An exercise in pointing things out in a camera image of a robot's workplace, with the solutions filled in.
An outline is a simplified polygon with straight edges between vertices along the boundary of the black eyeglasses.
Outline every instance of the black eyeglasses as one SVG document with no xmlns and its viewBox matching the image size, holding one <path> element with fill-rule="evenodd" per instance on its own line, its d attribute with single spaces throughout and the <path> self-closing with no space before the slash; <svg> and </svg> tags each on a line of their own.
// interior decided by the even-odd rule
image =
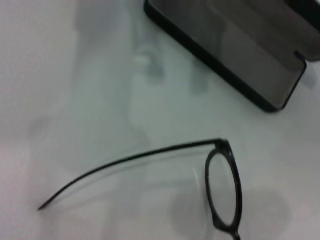
<svg viewBox="0 0 320 240">
<path fill-rule="evenodd" d="M 47 200 L 41 207 L 39 207 L 38 211 L 47 208 L 60 194 L 62 194 L 72 185 L 76 184 L 77 182 L 81 181 L 86 177 L 89 177 L 105 169 L 114 167 L 116 165 L 124 164 L 130 161 L 138 160 L 141 158 L 146 158 L 152 155 L 158 155 L 173 151 L 209 145 L 214 145 L 215 149 L 210 152 L 206 159 L 204 175 L 206 194 L 212 213 L 213 225 L 217 229 L 230 234 L 234 240 L 240 240 L 241 238 L 239 236 L 238 230 L 241 222 L 243 206 L 240 176 L 231 146 L 227 140 L 222 139 L 205 140 L 170 146 L 126 157 L 118 161 L 105 164 L 79 176 L 75 180 L 68 183 L 57 193 L 55 193 L 51 198 L 49 198 L 49 200 Z M 219 175 L 222 177 L 218 180 L 214 180 L 214 178 Z M 231 186 L 231 191 L 229 187 L 220 186 L 218 188 L 215 188 L 217 183 L 227 183 L 229 187 Z"/>
</svg>

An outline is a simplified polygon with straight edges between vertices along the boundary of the white surface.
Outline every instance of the white surface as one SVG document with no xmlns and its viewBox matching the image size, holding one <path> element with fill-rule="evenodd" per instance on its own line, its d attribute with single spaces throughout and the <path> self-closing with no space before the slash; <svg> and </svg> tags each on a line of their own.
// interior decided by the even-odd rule
<svg viewBox="0 0 320 240">
<path fill-rule="evenodd" d="M 106 171 L 36 211 L 102 163 L 212 138 L 229 139 L 236 157 L 243 240 L 318 238 L 319 64 L 270 115 L 139 2 L 2 0 L 0 32 L 1 240 L 230 239 L 203 194 L 207 148 Z"/>
</svg>

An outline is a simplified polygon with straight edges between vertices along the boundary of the eyeglass rim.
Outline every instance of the eyeglass rim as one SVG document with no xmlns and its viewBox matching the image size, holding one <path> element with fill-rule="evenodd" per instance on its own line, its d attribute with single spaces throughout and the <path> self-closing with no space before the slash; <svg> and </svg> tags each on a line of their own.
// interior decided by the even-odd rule
<svg viewBox="0 0 320 240">
<path fill-rule="evenodd" d="M 238 229 L 239 229 L 241 217 L 242 217 L 242 209 L 243 209 L 242 187 L 241 187 L 238 167 L 237 167 L 236 160 L 232 152 L 231 146 L 228 141 L 224 140 L 223 143 L 224 144 L 217 145 L 216 148 L 212 150 L 207 157 L 207 160 L 205 162 L 205 187 L 206 187 L 206 194 L 207 194 L 209 206 L 212 212 L 213 225 L 217 229 L 225 233 L 235 235 L 238 233 Z M 234 219 L 231 224 L 224 223 L 224 221 L 220 218 L 212 200 L 210 181 L 209 181 L 209 168 L 210 168 L 212 159 L 217 154 L 222 154 L 226 158 L 231 168 L 233 179 L 234 179 L 235 192 L 236 192 L 236 208 L 235 208 Z"/>
</svg>

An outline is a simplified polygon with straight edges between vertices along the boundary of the white table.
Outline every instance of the white table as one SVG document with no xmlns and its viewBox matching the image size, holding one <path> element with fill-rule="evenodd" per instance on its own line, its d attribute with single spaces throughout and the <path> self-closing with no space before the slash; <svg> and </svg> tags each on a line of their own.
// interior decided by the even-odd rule
<svg viewBox="0 0 320 240">
<path fill-rule="evenodd" d="M 125 0 L 0 2 L 0 239 L 231 239 L 203 194 L 209 148 L 155 156 L 74 186 L 120 157 L 231 143 L 243 240 L 317 239 L 320 64 L 267 114 Z"/>
</svg>

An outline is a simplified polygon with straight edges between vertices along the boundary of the black eyeglass case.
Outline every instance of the black eyeglass case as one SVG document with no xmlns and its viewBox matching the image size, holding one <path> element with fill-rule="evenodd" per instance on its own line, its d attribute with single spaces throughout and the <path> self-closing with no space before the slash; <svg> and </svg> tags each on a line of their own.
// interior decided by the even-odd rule
<svg viewBox="0 0 320 240">
<path fill-rule="evenodd" d="M 269 113 L 286 107 L 306 61 L 320 60 L 320 31 L 284 0 L 145 0 L 144 11 Z"/>
</svg>

